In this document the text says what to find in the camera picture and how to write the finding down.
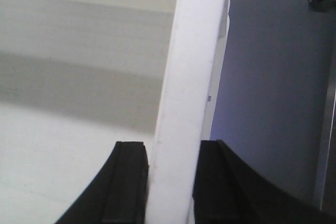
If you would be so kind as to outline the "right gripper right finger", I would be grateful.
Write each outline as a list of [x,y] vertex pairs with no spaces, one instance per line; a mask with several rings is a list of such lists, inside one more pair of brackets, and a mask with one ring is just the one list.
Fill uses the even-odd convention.
[[335,223],[263,178],[222,140],[201,141],[193,199],[195,223]]

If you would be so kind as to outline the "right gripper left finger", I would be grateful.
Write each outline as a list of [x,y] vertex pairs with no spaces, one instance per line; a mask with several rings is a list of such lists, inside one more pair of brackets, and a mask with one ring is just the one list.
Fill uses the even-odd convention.
[[57,223],[144,223],[148,156],[142,142],[116,142],[95,178]]

